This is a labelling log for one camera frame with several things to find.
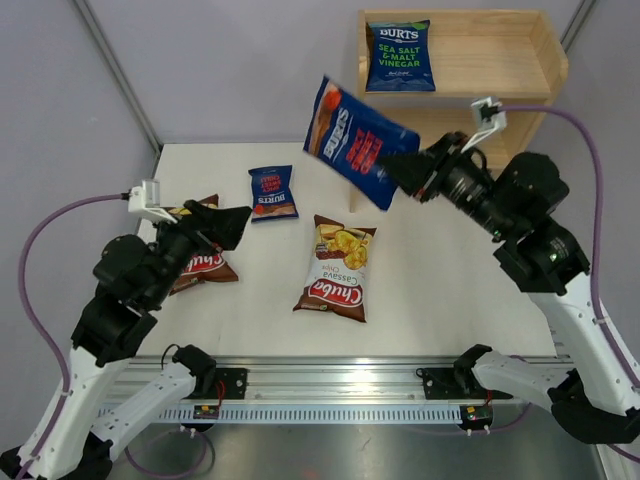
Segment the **shelf board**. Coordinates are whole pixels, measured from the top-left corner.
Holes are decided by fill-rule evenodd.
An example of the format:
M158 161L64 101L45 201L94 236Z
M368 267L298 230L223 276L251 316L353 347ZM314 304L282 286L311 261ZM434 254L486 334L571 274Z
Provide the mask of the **shelf board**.
M471 135L476 131L468 109L383 108L380 112L417 132L420 135L420 148L430 147L448 132L460 130ZM502 171L511 160L501 134L487 139L479 147L487 155L491 170Z

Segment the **white tabletop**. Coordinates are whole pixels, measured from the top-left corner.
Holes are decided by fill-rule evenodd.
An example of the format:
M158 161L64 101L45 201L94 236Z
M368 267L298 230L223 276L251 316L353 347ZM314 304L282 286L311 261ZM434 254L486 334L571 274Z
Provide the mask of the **white tabletop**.
M458 355L476 343L505 354L555 355L542 313L493 258L496 245L444 199L420 205L397 192L387 213L362 199L349 212L349 184L299 143L166 145L156 178L163 205L220 194L220 207L251 205L247 170L294 165L300 218L248 225L224 257L237 283L198 285L168 298L139 354L193 343L212 355ZM367 323L332 313L292 312L311 259L314 214L377 227L365 291ZM155 238L143 221L140 236Z

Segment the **wooden crate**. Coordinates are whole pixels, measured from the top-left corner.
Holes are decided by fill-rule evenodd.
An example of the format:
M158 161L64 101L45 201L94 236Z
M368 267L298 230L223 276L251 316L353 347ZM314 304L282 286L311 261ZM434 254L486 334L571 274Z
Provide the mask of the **wooden crate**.
M367 92L373 36L369 22L430 20L428 48L435 92ZM383 99L402 107L380 108L392 120L417 131L421 148L444 133L476 130L468 108L408 107L412 98L467 98L493 95L503 103L550 105L567 78L567 57L548 15L538 10L361 10L358 16L357 95L371 104ZM509 113L501 134L480 144L489 167L499 173L527 147L542 114ZM355 194L352 195L353 211Z

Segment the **white wall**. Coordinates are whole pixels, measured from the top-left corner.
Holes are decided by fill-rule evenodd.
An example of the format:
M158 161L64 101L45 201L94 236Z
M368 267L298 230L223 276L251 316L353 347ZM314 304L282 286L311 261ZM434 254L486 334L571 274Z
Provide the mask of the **white wall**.
M569 54L569 78L557 105L578 115L602 156L605 184L601 296L640 358L640 3L602 1ZM532 145L558 164L571 194L555 217L591 254L594 176L586 146L571 126L547 118ZM640 454L640 441L636 442Z
M153 155L67 0L8 0L0 12L0 451L22 444L60 374L18 299L35 225L90 195L126 191ZM68 350L104 244L131 231L126 204L84 207L47 229L28 265L36 312Z
M302 141L322 75L355 88L361 8L546 9L579 0L90 0L165 143Z

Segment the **chip image on bag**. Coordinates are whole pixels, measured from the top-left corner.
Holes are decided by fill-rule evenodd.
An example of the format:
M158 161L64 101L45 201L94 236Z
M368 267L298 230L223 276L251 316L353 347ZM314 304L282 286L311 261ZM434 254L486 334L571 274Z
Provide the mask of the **chip image on bag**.
M334 312L365 323L365 274L375 228L347 228L320 215L304 291L296 310Z
M382 155L414 153L420 136L384 117L324 77L303 150L344 176L381 210L396 185L376 163Z
M218 199L218 195L211 195L203 198L198 203L208 208L218 208ZM184 207L164 207L164 210L176 218L191 215L191 212ZM222 254L194 255L180 278L173 285L169 295L174 295L204 282L224 283L237 281L238 275L225 261Z

